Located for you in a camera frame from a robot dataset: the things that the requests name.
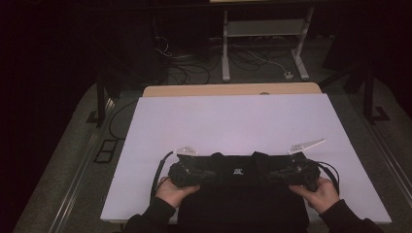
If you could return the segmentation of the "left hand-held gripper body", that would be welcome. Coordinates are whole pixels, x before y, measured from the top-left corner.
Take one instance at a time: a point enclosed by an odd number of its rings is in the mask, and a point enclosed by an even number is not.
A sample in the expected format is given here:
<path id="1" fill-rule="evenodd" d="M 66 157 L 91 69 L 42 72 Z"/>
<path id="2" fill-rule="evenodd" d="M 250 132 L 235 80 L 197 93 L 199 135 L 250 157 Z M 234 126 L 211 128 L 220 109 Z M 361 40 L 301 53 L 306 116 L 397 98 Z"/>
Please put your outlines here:
<path id="1" fill-rule="evenodd" d="M 201 171 L 195 167 L 195 158 L 198 152 L 192 147 L 183 147 L 174 150 L 174 153 L 179 158 L 179 161 L 172 164 L 168 172 L 172 184 L 177 187 L 199 185 Z"/>

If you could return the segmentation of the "person's right hand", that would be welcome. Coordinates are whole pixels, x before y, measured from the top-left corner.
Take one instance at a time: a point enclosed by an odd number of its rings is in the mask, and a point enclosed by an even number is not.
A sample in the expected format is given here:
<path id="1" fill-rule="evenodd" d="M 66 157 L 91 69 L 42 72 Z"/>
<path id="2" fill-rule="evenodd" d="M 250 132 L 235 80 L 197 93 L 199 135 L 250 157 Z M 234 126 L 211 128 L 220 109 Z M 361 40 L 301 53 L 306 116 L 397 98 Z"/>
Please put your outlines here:
<path id="1" fill-rule="evenodd" d="M 322 214 L 337 203 L 340 198 L 330 180 L 319 177 L 317 185 L 316 191 L 310 191 L 301 185 L 290 185 L 289 189 L 302 196 L 318 214 Z"/>

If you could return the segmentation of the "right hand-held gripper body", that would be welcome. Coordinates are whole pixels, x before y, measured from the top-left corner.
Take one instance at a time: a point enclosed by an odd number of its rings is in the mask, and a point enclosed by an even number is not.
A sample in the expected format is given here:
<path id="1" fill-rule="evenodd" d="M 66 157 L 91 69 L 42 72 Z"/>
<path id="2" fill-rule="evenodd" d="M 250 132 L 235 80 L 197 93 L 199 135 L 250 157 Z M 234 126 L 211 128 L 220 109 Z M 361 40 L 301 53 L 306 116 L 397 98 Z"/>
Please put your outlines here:
<path id="1" fill-rule="evenodd" d="M 303 185 L 310 191 L 318 189 L 317 180 L 320 176 L 318 163 L 305 157 L 303 152 L 322 144 L 325 139 L 292 144 L 288 155 L 292 160 L 292 173 L 286 182 L 290 185 Z"/>

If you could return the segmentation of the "white board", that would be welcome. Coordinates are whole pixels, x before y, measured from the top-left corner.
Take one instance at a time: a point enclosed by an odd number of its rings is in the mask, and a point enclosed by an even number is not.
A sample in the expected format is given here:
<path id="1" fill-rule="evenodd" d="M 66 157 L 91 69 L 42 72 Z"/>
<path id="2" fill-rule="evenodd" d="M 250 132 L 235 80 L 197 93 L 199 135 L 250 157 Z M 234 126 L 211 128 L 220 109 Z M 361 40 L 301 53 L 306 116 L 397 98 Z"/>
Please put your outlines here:
<path id="1" fill-rule="evenodd" d="M 325 94 L 140 98 L 100 217 L 121 222 L 144 212 L 157 166 L 175 162 L 173 150 L 285 154 L 311 141 L 318 145 L 305 155 L 338 171 L 340 196 L 350 208 L 359 217 L 390 222 Z"/>

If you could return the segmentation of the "black metal stand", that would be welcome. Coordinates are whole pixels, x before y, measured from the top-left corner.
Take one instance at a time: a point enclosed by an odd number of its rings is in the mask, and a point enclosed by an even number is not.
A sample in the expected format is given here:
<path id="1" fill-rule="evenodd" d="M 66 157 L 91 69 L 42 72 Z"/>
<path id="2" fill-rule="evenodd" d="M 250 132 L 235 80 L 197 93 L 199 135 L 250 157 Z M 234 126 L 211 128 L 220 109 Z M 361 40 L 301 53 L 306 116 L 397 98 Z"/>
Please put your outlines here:
<path id="1" fill-rule="evenodd" d="M 318 86 L 325 88 L 345 76 L 348 76 L 343 86 L 346 93 L 356 94 L 363 87 L 362 113 L 370 124 L 374 125 L 376 121 L 390 119 L 382 107 L 373 106 L 374 77 L 371 67 L 365 63 L 353 64 L 319 82 Z"/>
<path id="2" fill-rule="evenodd" d="M 96 80 L 96 97 L 97 110 L 89 113 L 86 122 L 95 123 L 96 127 L 101 127 L 106 118 L 105 87 L 101 75 L 98 75 Z"/>

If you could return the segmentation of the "grey metal desk frame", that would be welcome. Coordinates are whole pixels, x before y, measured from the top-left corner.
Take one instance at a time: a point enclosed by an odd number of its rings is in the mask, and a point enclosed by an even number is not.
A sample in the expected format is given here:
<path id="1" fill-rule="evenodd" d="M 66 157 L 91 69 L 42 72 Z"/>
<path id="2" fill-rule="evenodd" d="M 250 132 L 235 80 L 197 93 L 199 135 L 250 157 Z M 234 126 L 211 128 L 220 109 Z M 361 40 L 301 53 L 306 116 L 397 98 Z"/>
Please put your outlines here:
<path id="1" fill-rule="evenodd" d="M 300 56 L 306 39 L 311 19 L 315 8 L 310 7 L 304 18 L 293 19 L 268 19 L 268 20 L 243 20 L 230 21 L 228 11 L 223 15 L 223 54 L 222 75 L 223 81 L 230 81 L 228 39 L 235 37 L 259 37 L 259 36 L 297 36 L 297 46 L 291 50 L 294 65 L 303 81 L 309 80 L 309 74 Z"/>

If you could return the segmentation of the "person's left hand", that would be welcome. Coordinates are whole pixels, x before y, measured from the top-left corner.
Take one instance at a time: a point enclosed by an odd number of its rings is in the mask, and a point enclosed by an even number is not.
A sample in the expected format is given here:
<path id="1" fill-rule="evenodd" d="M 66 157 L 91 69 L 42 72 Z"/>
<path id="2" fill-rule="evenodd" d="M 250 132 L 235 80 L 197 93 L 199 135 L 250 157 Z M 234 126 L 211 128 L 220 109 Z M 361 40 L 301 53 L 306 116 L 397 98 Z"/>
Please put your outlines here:
<path id="1" fill-rule="evenodd" d="M 155 196 L 166 203 L 168 203 L 173 208 L 178 208 L 181 202 L 190 194 L 195 193 L 200 189 L 200 186 L 187 186 L 187 187 L 177 187 L 172 184 L 169 178 L 163 177 L 155 193 Z"/>

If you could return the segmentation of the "black tank top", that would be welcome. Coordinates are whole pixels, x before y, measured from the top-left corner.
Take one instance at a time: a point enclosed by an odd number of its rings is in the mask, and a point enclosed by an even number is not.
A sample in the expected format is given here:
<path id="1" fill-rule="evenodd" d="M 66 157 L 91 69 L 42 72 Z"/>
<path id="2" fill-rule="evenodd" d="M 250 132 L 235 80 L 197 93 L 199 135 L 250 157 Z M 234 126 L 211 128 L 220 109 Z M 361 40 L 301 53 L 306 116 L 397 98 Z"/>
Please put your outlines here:
<path id="1" fill-rule="evenodd" d="M 178 211 L 181 233 L 307 233 L 303 198 L 267 175 L 292 166 L 287 155 L 197 156 L 195 167 L 213 171 L 211 182 L 186 197 Z"/>

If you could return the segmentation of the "light wooden table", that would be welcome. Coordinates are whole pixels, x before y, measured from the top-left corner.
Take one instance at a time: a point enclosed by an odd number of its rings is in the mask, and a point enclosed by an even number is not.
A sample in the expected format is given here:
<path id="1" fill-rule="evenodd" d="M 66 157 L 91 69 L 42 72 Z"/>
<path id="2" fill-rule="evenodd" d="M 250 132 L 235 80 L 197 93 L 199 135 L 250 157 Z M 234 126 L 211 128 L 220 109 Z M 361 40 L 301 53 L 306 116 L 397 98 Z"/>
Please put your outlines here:
<path id="1" fill-rule="evenodd" d="M 234 83 L 194 85 L 154 85 L 143 92 L 144 97 L 222 96 L 261 94 L 320 94 L 316 83 Z"/>

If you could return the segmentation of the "metal floor rail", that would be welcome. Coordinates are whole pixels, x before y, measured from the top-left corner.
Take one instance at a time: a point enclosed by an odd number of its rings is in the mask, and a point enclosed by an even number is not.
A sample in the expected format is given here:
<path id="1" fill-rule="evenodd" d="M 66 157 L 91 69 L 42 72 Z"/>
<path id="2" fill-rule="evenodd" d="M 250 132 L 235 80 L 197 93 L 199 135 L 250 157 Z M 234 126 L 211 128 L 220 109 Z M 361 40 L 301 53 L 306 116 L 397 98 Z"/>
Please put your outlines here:
<path id="1" fill-rule="evenodd" d="M 103 116 L 110 114 L 115 104 L 111 99 L 100 103 L 97 100 L 81 100 L 50 162 L 51 177 L 62 184 L 57 209 L 52 216 L 48 233 L 62 233 L 77 203 L 86 175 L 97 147 L 104 136 L 104 119 L 98 122 L 98 111 Z"/>
<path id="2" fill-rule="evenodd" d="M 375 144 L 383 156 L 384 163 L 386 164 L 389 172 L 394 178 L 398 188 L 412 206 L 412 182 L 406 176 L 406 173 L 401 168 L 399 162 L 396 160 L 394 153 L 391 151 L 387 142 L 382 134 L 379 132 L 376 123 L 381 121 L 389 121 L 390 118 L 381 107 L 375 107 L 377 115 L 367 116 L 363 110 L 363 103 L 356 96 L 350 96 L 350 101 L 354 105 L 354 108 L 358 111 L 361 119 L 363 120 L 369 134 L 372 136 Z"/>

